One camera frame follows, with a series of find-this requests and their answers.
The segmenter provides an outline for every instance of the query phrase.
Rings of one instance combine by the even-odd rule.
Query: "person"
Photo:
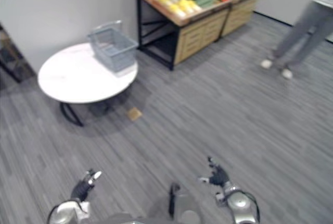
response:
[[[312,27],[315,27],[315,31],[308,41],[291,61],[284,64],[281,72],[284,78],[292,79],[294,68],[301,64],[327,36],[333,33],[333,0],[313,0],[290,33],[261,62],[261,67],[270,69],[274,62],[283,57]]]

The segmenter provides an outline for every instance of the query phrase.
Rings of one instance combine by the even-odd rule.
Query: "gray carpet floor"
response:
[[[210,174],[207,155],[257,197],[262,223],[331,223],[333,45],[320,45],[286,81],[258,64],[288,30],[254,15],[174,72],[139,54],[137,80],[106,115],[74,106],[85,128],[66,122],[35,79],[0,91],[0,223],[44,223],[90,167],[104,172],[91,222],[120,211],[167,218],[178,181],[207,224],[231,223],[215,204],[219,189],[196,180]],[[132,107],[143,113],[135,122]]]

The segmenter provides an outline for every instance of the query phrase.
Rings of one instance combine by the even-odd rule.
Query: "shoe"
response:
[[[263,69],[270,69],[273,65],[273,61],[272,60],[269,60],[269,59],[265,59],[261,62],[260,66],[263,68]]]
[[[292,79],[293,75],[290,69],[284,68],[281,72],[282,76],[286,78],[287,80]]]
[[[269,54],[267,55],[266,59],[261,62],[260,66],[263,69],[270,69],[273,65],[274,59],[275,59],[275,56],[273,54],[273,51],[270,51]]]

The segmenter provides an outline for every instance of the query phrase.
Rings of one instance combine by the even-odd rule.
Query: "wooden crate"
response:
[[[250,21],[258,0],[239,0],[233,5],[225,23],[222,36],[225,36]]]
[[[202,11],[199,11],[199,12],[196,12],[196,13],[193,13],[191,15],[181,18],[181,17],[177,16],[176,14],[172,13],[166,6],[161,4],[158,0],[145,0],[145,1],[180,27],[183,27],[191,22],[197,21],[197,20],[199,20],[209,14],[215,13],[216,11],[219,11],[225,7],[228,7],[230,5],[230,3],[232,2],[232,1],[219,2],[218,0],[216,0],[215,5],[213,5],[209,8],[203,9]]]
[[[212,16],[208,16],[207,18],[182,28],[174,64],[179,64],[217,40],[220,37],[221,28],[227,14],[228,9],[224,9]]]

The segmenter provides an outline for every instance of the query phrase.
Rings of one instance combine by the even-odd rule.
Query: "white round table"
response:
[[[82,127],[70,104],[111,98],[128,88],[137,72],[137,62],[118,73],[112,72],[94,57],[90,44],[84,43],[50,57],[38,73],[38,84],[46,95],[60,102],[61,112],[67,120]]]

